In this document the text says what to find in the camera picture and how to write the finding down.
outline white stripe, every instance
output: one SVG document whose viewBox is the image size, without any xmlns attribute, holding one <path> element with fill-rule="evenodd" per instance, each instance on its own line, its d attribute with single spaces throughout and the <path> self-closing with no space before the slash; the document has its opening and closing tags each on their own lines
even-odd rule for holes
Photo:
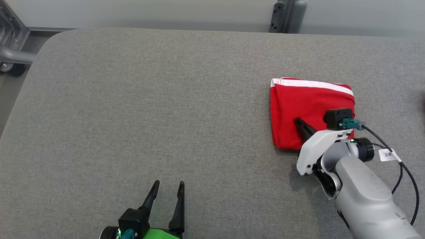
<svg viewBox="0 0 425 239">
<path fill-rule="evenodd" d="M 354 96 L 353 92 L 348 88 L 345 88 L 339 85 L 334 85 L 331 83 L 319 82 L 319 81 L 289 80 L 289 79 L 273 78 L 272 82 L 270 83 L 270 87 L 274 87 L 275 85 L 324 88 L 324 89 L 330 89 L 334 91 L 347 93 Z"/>
</svg>

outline black cable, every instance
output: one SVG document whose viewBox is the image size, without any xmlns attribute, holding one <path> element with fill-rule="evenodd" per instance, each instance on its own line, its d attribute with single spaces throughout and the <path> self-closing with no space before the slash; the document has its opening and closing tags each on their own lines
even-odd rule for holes
<svg viewBox="0 0 425 239">
<path fill-rule="evenodd" d="M 377 143 L 372 143 L 372 145 L 385 149 L 384 146 L 377 144 Z M 401 166 L 401 164 L 399 164 L 399 166 L 400 166 L 400 176 L 399 176 L 399 180 L 397 181 L 396 185 L 394 186 L 393 190 L 391 191 L 392 194 L 394 194 L 396 192 L 398 186 L 400 185 L 401 179 L 403 178 L 403 167 Z"/>
<path fill-rule="evenodd" d="M 392 152 L 393 150 L 390 148 L 390 146 L 388 146 L 383 139 L 381 139 L 381 137 L 379 137 L 375 132 L 373 132 L 371 129 L 369 129 L 369 127 L 367 127 L 366 125 L 362 125 L 362 127 L 369 131 L 369 133 L 371 133 L 373 136 L 375 136 L 390 152 Z M 413 187 L 415 188 L 415 194 L 416 194 L 416 206 L 415 206 L 415 212 L 413 213 L 413 217 L 412 220 L 410 221 L 410 224 L 413 225 L 415 220 L 416 220 L 416 216 L 418 215 L 418 210 L 419 210 L 419 190 L 418 190 L 418 185 L 416 184 L 415 179 L 413 178 L 412 173 L 410 173 L 410 171 L 407 169 L 406 165 L 403 162 L 399 162 L 400 167 L 404 168 L 404 170 L 406 170 L 407 174 L 410 177 L 410 180 L 412 181 Z M 402 174 L 400 174 L 400 178 L 399 181 L 396 184 L 396 187 L 394 187 L 394 191 L 395 189 L 397 189 L 398 185 L 400 184 L 399 182 L 401 181 L 401 177 Z"/>
</svg>

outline gray table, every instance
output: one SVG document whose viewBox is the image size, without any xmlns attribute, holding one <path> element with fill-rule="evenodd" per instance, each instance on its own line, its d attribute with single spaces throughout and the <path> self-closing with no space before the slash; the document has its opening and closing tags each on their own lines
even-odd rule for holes
<svg viewBox="0 0 425 239">
<path fill-rule="evenodd" d="M 161 181 L 186 238 L 350 238 L 296 153 L 275 150 L 273 77 L 346 83 L 425 196 L 425 42 L 148 29 L 74 30 L 41 49 L 0 139 L 0 238 L 97 238 Z M 368 165 L 389 187 L 396 162 Z M 396 203 L 411 217 L 405 177 Z M 415 228 L 425 235 L 425 210 Z"/>
</svg>

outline folded garment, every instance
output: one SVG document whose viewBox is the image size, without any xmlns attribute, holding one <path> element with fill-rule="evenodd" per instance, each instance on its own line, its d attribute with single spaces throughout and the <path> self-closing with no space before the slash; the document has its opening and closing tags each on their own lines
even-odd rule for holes
<svg viewBox="0 0 425 239">
<path fill-rule="evenodd" d="M 303 139 L 294 123 L 300 117 L 315 130 L 325 130 L 326 110 L 351 108 L 354 117 L 354 96 L 344 84 L 274 78 L 270 86 L 270 114 L 273 144 L 278 149 L 300 150 Z"/>
</svg>

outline floor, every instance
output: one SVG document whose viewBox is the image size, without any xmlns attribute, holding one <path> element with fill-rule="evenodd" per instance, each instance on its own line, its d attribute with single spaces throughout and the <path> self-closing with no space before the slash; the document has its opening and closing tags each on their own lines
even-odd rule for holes
<svg viewBox="0 0 425 239">
<path fill-rule="evenodd" d="M 38 53 L 43 44 L 55 34 L 57 32 L 32 31 L 25 41 L 22 51 Z M 20 77 L 0 73 L 0 137 L 30 67 L 31 65 L 26 65 L 26 71 Z"/>
</svg>

